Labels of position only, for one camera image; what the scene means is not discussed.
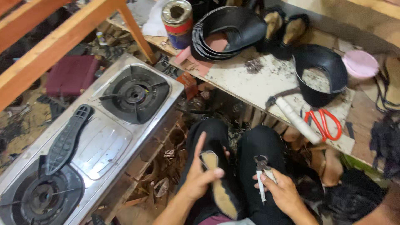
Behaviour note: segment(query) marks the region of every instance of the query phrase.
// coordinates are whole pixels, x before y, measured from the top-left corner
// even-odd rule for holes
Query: red and blue can
[[[192,43],[192,5],[186,0],[172,0],[162,8],[162,21],[168,39],[176,49],[185,49]]]

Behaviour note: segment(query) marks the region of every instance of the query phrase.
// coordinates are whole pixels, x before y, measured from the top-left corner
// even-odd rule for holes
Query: black shoe
[[[207,149],[207,151],[200,153],[204,169],[213,170],[219,167],[225,172],[223,178],[211,184],[215,204],[221,213],[227,217],[233,220],[243,219],[246,216],[244,195],[240,191],[239,182],[233,174],[234,169],[230,167],[225,158],[221,143],[210,141],[204,149]]]
[[[262,10],[260,16],[268,24],[268,26],[265,38],[256,43],[257,52],[276,52],[276,49],[279,47],[282,37],[285,33],[286,13],[280,8],[280,6],[274,6]]]
[[[297,14],[291,16],[285,26],[285,32],[282,37],[282,41],[274,49],[274,51],[271,52],[272,55],[281,60],[291,59],[293,53],[293,43],[295,43],[296,40],[299,40],[304,35],[309,25],[310,22],[307,14]]]

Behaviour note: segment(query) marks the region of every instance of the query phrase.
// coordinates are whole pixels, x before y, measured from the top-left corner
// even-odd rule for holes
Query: nail
[[[214,170],[214,174],[218,177],[218,178],[221,178],[221,177],[223,177],[224,176],[224,170],[223,169],[221,169],[221,168],[216,168],[215,170]]]

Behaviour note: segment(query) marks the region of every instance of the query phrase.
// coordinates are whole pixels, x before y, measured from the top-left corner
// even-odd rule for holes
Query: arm
[[[291,178],[281,174],[272,168],[272,172],[278,184],[261,175],[261,181],[265,185],[264,191],[270,191],[276,205],[288,215],[296,225],[318,225],[317,220],[304,205]]]
[[[179,191],[175,197],[168,203],[165,210],[157,217],[153,225],[159,224],[183,224],[188,217],[194,201]]]
[[[203,171],[199,156],[205,139],[206,133],[203,132],[197,141],[194,158],[185,183],[165,210],[156,218],[153,225],[183,224],[193,204],[206,193],[208,183],[224,176],[224,171],[221,168]]]

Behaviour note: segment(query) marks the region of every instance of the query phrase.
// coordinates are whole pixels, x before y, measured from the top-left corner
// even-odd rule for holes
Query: black plastic shoe sole
[[[82,104],[74,112],[67,125],[56,137],[46,158],[46,175],[61,169],[74,151],[79,131],[89,118],[91,107]]]

